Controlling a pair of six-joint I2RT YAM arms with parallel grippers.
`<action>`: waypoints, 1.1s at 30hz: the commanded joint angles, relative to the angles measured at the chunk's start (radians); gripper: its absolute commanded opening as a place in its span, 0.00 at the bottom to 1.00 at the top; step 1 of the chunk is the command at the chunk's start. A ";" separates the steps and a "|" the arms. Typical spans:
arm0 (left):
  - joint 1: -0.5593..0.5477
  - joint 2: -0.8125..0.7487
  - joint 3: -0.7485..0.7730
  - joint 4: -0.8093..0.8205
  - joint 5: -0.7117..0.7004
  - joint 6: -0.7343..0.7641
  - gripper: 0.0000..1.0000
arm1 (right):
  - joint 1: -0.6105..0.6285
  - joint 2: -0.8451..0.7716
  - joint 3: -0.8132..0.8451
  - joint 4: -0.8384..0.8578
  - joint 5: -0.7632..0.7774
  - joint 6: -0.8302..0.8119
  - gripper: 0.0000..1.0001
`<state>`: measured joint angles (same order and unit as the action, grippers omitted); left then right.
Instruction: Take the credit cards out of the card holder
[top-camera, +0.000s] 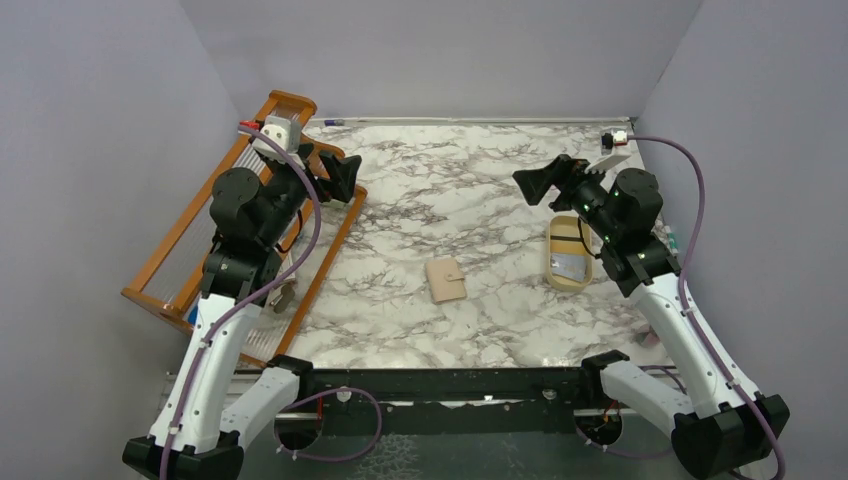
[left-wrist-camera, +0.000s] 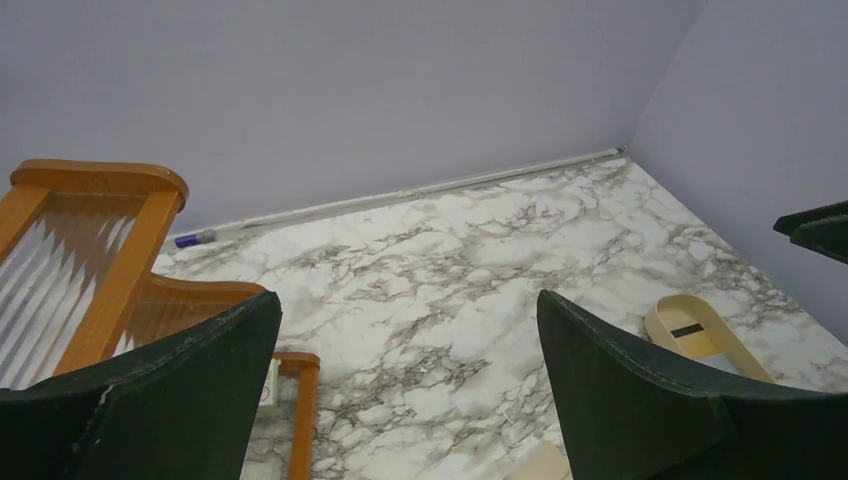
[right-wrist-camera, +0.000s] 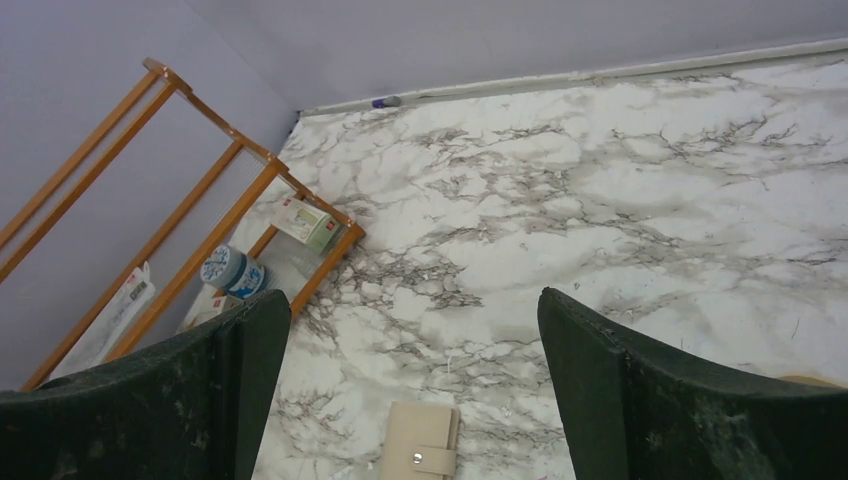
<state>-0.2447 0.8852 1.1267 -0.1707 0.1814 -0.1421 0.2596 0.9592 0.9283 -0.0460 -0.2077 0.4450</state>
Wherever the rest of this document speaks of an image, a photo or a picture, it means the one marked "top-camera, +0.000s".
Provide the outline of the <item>beige leather card holder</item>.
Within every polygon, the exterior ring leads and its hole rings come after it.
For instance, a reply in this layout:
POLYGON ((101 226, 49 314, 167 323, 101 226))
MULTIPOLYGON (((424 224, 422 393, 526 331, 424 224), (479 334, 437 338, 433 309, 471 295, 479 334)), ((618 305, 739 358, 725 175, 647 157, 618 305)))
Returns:
POLYGON ((434 304, 462 300, 467 297, 465 277, 455 258, 441 258, 427 262, 425 274, 434 304))

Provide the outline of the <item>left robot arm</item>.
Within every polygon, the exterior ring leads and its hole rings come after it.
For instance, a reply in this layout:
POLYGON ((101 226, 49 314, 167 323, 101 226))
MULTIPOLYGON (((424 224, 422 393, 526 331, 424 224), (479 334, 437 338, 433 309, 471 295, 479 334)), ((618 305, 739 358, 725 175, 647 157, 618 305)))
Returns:
POLYGON ((311 195, 319 202, 350 202, 362 164, 303 143, 296 155, 317 156, 324 176, 287 163, 268 149, 257 152, 268 181, 249 167, 232 167, 214 180, 210 216, 216 230, 199 282, 193 333, 166 405, 149 432, 127 441, 122 461, 148 479, 235 479, 245 454, 274 416, 313 401, 314 384, 273 361, 231 405, 231 376, 248 334, 280 280, 293 275, 313 250, 308 245, 288 266, 280 240, 299 223, 311 195))

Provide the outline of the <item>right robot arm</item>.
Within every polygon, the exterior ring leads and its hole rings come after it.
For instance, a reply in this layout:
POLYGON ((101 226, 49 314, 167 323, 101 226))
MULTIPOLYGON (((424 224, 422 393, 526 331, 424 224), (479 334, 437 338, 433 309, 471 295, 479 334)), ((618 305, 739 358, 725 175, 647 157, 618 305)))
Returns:
POLYGON ((560 155, 512 178, 531 206, 557 189, 550 209, 573 211, 596 232, 607 276, 656 332, 685 385, 675 390, 623 355, 605 354, 584 360, 589 372, 577 380, 579 398, 592 407, 616 400, 638 412, 669 438, 681 465, 697 479, 739 477, 741 467, 769 456, 783 476, 778 438, 789 408, 741 371, 698 310, 683 268, 653 231, 663 206, 655 176, 626 168, 605 188, 603 173, 590 171, 588 161, 560 155))

